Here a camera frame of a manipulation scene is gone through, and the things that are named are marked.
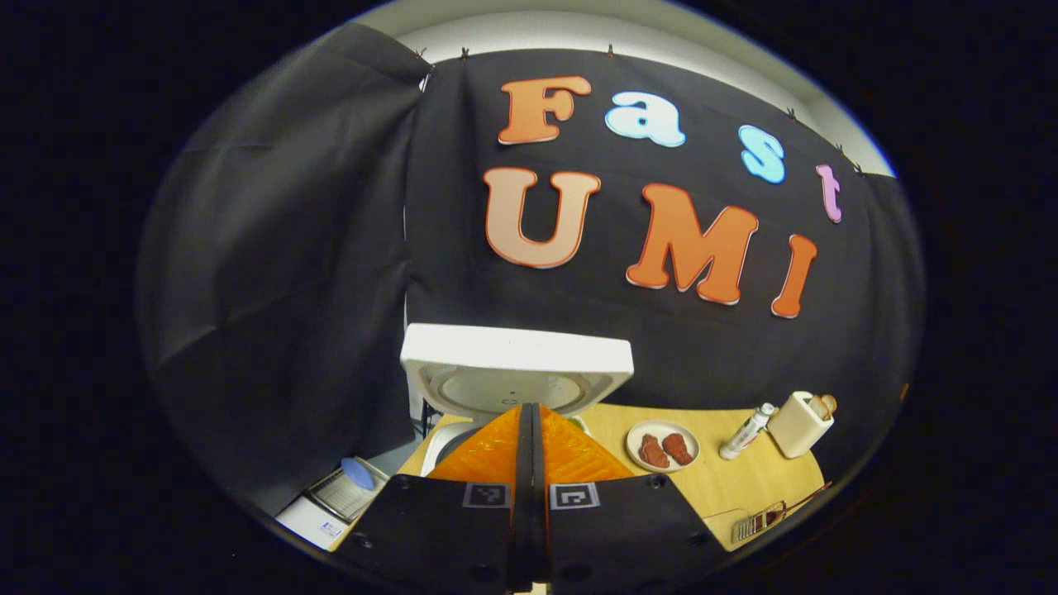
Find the cream toaster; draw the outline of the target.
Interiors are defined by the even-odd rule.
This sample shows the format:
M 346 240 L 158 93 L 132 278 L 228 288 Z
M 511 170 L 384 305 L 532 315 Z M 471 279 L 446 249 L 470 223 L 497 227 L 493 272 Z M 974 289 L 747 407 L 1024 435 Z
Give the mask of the cream toaster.
M 827 421 L 813 414 L 808 400 L 815 395 L 823 394 L 808 391 L 791 393 L 768 422 L 772 440 L 786 459 L 805 455 L 835 423 L 835 413 Z

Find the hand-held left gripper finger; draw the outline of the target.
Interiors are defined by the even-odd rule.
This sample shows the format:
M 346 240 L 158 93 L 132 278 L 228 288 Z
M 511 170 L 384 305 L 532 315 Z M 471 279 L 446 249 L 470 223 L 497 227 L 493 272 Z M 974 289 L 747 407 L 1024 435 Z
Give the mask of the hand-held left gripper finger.
M 389 594 L 528 592 L 534 576 L 534 407 L 513 422 L 501 481 L 394 475 L 336 547 L 345 569 Z
M 672 477 L 633 474 L 548 407 L 534 410 L 539 576 L 555 594 L 677 594 L 728 556 Z

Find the wire chopstick holder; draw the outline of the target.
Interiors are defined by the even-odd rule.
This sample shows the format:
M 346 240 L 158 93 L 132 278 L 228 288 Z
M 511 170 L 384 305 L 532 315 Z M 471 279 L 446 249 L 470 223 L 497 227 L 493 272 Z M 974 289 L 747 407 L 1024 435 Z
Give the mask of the wire chopstick holder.
M 779 501 L 774 505 L 768 506 L 764 511 L 746 516 L 737 521 L 731 528 L 731 542 L 740 545 L 743 542 L 755 538 L 760 531 L 767 531 L 787 516 L 786 501 Z

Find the white box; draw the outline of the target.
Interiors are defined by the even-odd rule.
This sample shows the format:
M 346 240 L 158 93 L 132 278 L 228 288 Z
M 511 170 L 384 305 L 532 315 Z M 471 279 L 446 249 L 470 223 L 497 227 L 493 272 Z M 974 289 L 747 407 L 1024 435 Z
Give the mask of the white box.
M 348 522 L 305 495 L 291 501 L 274 519 L 318 549 L 336 549 L 350 527 Z

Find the white round plate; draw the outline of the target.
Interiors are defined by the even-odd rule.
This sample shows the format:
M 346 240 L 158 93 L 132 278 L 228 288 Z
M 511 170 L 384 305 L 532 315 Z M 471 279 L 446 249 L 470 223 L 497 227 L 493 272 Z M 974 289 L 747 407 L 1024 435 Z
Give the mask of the white round plate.
M 645 464 L 642 459 L 640 459 L 638 456 L 638 450 L 640 448 L 643 434 L 656 436 L 658 441 L 661 443 L 664 440 L 665 436 L 669 435 L 669 433 L 674 432 L 683 434 L 688 449 L 691 452 L 691 455 L 694 456 L 691 464 L 688 464 L 688 466 L 680 466 L 680 464 L 671 459 L 671 467 L 669 467 L 669 469 L 659 469 L 651 467 L 649 464 Z M 674 472 L 688 469 L 688 467 L 692 466 L 692 464 L 698 462 L 698 457 L 700 456 L 700 453 L 703 453 L 703 448 L 700 448 L 698 437 L 696 437 L 690 429 L 685 428 L 685 426 L 681 426 L 680 423 L 661 421 L 660 419 L 655 419 L 654 421 L 642 421 L 632 426 L 627 433 L 625 433 L 624 445 L 625 452 L 627 452 L 627 455 L 633 464 L 650 472 L 661 472 L 662 474 L 673 474 Z

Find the white rice cooker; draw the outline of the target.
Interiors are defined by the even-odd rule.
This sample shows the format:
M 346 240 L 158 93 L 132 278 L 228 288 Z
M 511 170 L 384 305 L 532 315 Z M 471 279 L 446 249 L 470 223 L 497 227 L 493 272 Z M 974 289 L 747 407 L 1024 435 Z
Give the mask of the white rice cooker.
M 408 325 L 400 362 L 409 391 L 446 419 L 424 440 L 423 477 L 506 411 L 541 404 L 577 416 L 635 373 L 625 340 L 427 323 Z

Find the black backdrop cloth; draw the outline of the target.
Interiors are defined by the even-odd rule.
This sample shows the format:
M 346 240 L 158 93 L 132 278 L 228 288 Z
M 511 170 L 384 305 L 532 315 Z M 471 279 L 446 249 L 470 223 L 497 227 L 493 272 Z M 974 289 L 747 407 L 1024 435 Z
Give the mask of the black backdrop cloth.
M 270 515 L 411 436 L 409 323 L 627 341 L 607 404 L 835 395 L 813 455 L 850 477 L 899 410 L 926 296 L 899 181 L 730 84 L 594 50 L 428 65 L 358 23 L 198 128 L 136 268 L 156 395 Z

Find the white bottle green label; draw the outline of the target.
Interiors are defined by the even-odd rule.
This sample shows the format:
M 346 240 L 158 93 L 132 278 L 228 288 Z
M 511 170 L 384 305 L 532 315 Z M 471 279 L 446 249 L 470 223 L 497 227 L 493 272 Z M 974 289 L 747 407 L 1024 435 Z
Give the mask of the white bottle green label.
M 733 434 L 718 450 L 718 454 L 722 459 L 736 459 L 741 455 L 748 445 L 751 445 L 753 440 L 766 429 L 768 422 L 777 407 L 769 402 L 760 404 L 752 414 L 738 426 L 736 433 Z

